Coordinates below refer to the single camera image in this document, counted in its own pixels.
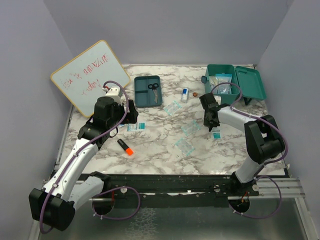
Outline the blue cotton swab bag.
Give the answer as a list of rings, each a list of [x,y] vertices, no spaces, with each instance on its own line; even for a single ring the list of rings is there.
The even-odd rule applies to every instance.
[[[217,93],[229,95],[232,93],[230,82],[232,81],[232,74],[216,74],[215,78],[217,80]]]

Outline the long gauze dressing packet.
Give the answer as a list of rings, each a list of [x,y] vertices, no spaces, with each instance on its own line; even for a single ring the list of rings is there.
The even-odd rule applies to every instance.
[[[211,130],[212,138],[215,140],[222,139],[221,130],[219,128],[214,128]]]

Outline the teal divided tray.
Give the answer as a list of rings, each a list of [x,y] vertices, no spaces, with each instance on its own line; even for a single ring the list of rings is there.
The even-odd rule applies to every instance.
[[[157,88],[158,100],[155,103],[155,95],[149,84],[158,83]],[[158,75],[137,76],[134,78],[134,101],[138,108],[159,107],[163,103],[161,79]]]

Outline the black handled scissors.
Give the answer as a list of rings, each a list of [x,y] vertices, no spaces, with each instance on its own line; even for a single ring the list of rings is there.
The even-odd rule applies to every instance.
[[[158,103],[158,83],[151,83],[148,85],[148,89],[152,90],[154,93],[154,102],[157,104]]]

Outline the yellowish gauze roll bag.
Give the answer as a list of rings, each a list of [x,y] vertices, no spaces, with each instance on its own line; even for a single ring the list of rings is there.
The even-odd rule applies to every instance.
[[[209,76],[209,85],[210,85],[210,91],[219,84],[219,81],[215,75]]]

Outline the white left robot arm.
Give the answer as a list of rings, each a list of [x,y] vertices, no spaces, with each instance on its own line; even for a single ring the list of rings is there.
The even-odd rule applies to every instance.
[[[76,183],[89,161],[111,138],[110,133],[119,125],[135,124],[138,115],[132,99],[127,99],[126,103],[115,96],[97,99],[94,113],[80,128],[67,159],[42,189],[34,188],[28,196],[32,218],[39,222],[42,234],[52,229],[66,230],[76,210],[85,202],[92,197],[106,197],[114,191],[110,176],[98,171],[92,172],[80,185]]]

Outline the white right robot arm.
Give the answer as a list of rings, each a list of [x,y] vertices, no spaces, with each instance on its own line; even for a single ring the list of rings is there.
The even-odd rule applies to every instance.
[[[288,149],[287,142],[271,115],[252,115],[229,104],[219,104],[212,93],[206,93],[199,99],[204,109],[203,124],[209,131],[226,124],[245,135],[247,157],[232,173],[229,184],[230,191],[240,196],[247,191],[248,184],[253,182],[254,176],[268,160],[274,162],[274,158]]]

